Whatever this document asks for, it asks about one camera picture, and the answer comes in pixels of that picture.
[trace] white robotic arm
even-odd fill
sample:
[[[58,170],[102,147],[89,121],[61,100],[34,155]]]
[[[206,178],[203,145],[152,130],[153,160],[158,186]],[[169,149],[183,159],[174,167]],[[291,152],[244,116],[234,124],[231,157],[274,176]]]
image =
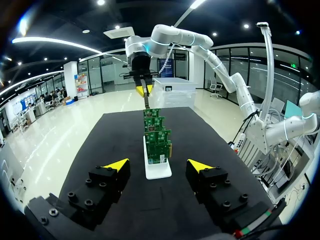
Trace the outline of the white robotic arm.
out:
[[[274,82],[273,50],[268,24],[260,22],[257,25],[261,28],[267,45],[268,79],[265,103],[260,118],[255,117],[251,121],[247,130],[247,138],[266,154],[272,146],[303,134],[312,133],[317,128],[318,122],[315,113],[320,112],[320,91],[307,93],[300,99],[303,117],[293,116],[275,124],[267,123]],[[131,36],[127,39],[125,42],[127,61],[132,70],[138,71],[138,75],[141,77],[142,73],[150,67],[150,56],[162,57],[167,53],[170,44],[192,46],[192,52],[202,57],[212,67],[225,89],[229,93],[236,91],[238,104],[244,118],[256,112],[256,105],[244,79],[238,72],[229,76],[220,59],[209,50],[214,43],[206,35],[159,24],[154,27],[151,37]]]

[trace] workstation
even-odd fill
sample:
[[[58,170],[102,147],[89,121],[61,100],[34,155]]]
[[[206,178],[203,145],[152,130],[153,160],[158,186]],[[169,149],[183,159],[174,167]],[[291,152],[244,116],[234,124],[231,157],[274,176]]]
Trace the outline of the workstation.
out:
[[[128,1],[94,2],[94,9],[128,7]],[[267,13],[250,21],[236,15],[238,29],[211,29],[192,23],[195,14],[208,23],[206,9],[216,11],[216,2],[166,2],[176,24],[159,7],[164,20],[141,30],[139,20],[119,11],[124,19],[112,26],[97,23],[107,30],[100,43],[92,24],[83,29],[77,21],[79,33],[68,23],[50,37],[41,31],[34,37],[45,26],[36,20],[27,35],[10,39],[14,60],[5,77],[15,73],[19,80],[5,82],[0,106],[10,129],[22,134],[1,137],[1,183],[29,224],[26,235],[264,240],[292,234],[318,163],[320,91],[311,55],[283,40]],[[181,18],[175,5],[186,6]],[[239,6],[257,5],[270,7]],[[62,1],[57,6],[68,9]],[[55,10],[43,7],[48,19]],[[68,35],[58,39],[59,31],[78,43]],[[297,32],[292,37],[303,33]],[[38,42],[27,48],[37,54],[20,60],[17,49]]]

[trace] circuit board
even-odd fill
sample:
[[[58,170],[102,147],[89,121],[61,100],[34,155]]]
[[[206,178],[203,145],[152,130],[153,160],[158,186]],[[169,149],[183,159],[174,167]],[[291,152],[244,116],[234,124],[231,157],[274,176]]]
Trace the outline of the circuit board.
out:
[[[143,111],[148,164],[166,163],[172,154],[172,144],[168,140],[171,130],[163,126],[165,117],[159,116],[159,112],[158,108]]]
[[[143,117],[156,118],[156,117],[159,117],[159,112],[160,112],[160,108],[146,109],[146,110],[143,110]]]
[[[152,132],[152,131],[166,130],[165,126],[162,125],[164,120],[165,120],[164,116],[145,117],[144,118],[144,131],[145,132]]]

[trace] office desk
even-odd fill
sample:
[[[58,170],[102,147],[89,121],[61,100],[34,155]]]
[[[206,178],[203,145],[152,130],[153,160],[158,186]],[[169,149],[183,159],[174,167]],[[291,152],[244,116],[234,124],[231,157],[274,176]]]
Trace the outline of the office desk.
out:
[[[33,123],[36,120],[33,108],[26,111],[22,116],[25,117],[26,119],[28,119],[31,123]]]
[[[205,206],[197,202],[187,181],[189,158],[228,171],[230,181],[249,194],[249,205],[264,201],[272,206],[261,184],[237,154],[193,110],[164,108],[160,115],[172,130],[171,177],[146,179],[142,110],[104,114],[78,151],[59,195],[66,202],[67,193],[82,185],[96,165],[130,160],[131,176],[122,196],[95,231],[118,240],[194,240],[221,232]]]
[[[35,109],[36,116],[41,116],[47,112],[46,104],[43,101],[41,101],[39,104],[37,104],[34,107],[34,109]]]

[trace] poster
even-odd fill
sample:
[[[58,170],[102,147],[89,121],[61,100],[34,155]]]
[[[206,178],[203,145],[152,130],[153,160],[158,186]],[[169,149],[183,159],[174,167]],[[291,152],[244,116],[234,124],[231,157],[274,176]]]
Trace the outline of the poster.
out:
[[[166,59],[160,59],[160,69],[165,64]],[[172,58],[169,58],[165,68],[160,74],[161,78],[173,78],[174,77],[174,60]]]

